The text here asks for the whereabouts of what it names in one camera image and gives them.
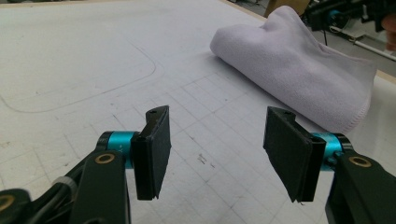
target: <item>white tabletop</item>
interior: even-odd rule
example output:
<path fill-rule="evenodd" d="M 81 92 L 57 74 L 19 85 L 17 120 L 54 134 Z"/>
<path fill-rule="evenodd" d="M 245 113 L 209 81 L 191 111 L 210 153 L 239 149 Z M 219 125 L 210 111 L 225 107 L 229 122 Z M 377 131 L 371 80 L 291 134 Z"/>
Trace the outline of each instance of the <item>white tabletop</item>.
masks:
<path fill-rule="evenodd" d="M 266 107 L 287 107 L 208 47 L 220 27 L 262 20 L 216 0 L 0 11 L 0 189 L 37 198 L 101 133 L 141 131 L 147 110 L 170 105 L 173 147 L 160 200 L 139 202 L 127 172 L 133 223 L 327 223 L 332 173 L 320 175 L 313 203 L 290 202 L 262 149 Z M 369 113 L 347 135 L 393 175 L 395 99 L 395 83 L 376 77 Z"/>

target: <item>black gripper pad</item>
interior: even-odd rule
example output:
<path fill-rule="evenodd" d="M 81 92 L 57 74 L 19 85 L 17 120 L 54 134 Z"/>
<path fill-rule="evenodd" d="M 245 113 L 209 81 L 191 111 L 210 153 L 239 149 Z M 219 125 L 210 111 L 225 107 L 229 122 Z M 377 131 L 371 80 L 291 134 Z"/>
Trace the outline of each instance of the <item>black gripper pad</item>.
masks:
<path fill-rule="evenodd" d="M 295 121 L 288 110 L 268 107 L 264 144 L 292 202 L 313 202 L 326 142 Z"/>
<path fill-rule="evenodd" d="M 171 150 L 169 106 L 146 113 L 146 127 L 131 140 L 137 199 L 159 197 Z"/>

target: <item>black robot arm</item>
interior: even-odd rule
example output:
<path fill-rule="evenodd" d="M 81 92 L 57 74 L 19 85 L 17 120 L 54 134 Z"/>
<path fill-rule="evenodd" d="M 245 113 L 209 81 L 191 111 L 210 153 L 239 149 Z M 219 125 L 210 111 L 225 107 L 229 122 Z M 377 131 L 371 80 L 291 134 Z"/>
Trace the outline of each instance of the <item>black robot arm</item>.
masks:
<path fill-rule="evenodd" d="M 381 21 L 390 13 L 396 13 L 394 0 L 324 0 L 311 1 L 305 11 L 308 24 L 313 31 L 325 30 L 329 26 L 343 28 L 350 19 L 360 18 L 363 22 L 374 21 L 375 30 L 381 31 Z"/>
<path fill-rule="evenodd" d="M 334 170 L 330 224 L 394 223 L 396 177 L 357 153 L 340 133 L 309 133 L 295 114 L 268 107 L 264 144 L 291 200 L 313 202 L 320 170 Z"/>
<path fill-rule="evenodd" d="M 0 191 L 0 223 L 131 223 L 125 168 L 138 200 L 159 196 L 171 142 L 169 106 L 146 113 L 140 132 L 105 132 L 95 150 L 35 201 L 24 189 Z"/>

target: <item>folded towel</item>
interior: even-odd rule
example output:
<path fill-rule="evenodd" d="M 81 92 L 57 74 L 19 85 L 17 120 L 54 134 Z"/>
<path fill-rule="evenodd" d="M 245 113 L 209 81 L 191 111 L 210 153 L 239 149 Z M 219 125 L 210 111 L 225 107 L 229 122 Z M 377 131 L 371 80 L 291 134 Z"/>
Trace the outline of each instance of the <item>folded towel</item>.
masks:
<path fill-rule="evenodd" d="M 210 48 L 328 132 L 347 133 L 370 106 L 375 65 L 320 44 L 290 7 L 279 7 L 262 27 L 218 29 Z"/>

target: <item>brass screw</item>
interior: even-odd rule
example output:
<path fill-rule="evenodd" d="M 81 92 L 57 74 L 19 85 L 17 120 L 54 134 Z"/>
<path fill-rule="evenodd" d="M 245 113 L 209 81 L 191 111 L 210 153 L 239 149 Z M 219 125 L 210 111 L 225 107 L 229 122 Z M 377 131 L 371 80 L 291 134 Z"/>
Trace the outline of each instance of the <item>brass screw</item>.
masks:
<path fill-rule="evenodd" d="M 98 164 L 106 164 L 106 163 L 109 163 L 111 161 L 114 161 L 114 158 L 116 158 L 114 156 L 114 154 L 107 153 L 107 154 L 102 154 L 102 155 L 96 157 L 95 161 Z"/>
<path fill-rule="evenodd" d="M 0 212 L 6 210 L 10 207 L 15 201 L 15 197 L 11 194 L 0 196 Z"/>
<path fill-rule="evenodd" d="M 371 167 L 372 164 L 367 161 L 366 159 L 362 158 L 362 157 L 349 157 L 349 161 L 352 162 L 355 165 L 364 167 L 364 168 L 368 168 Z"/>

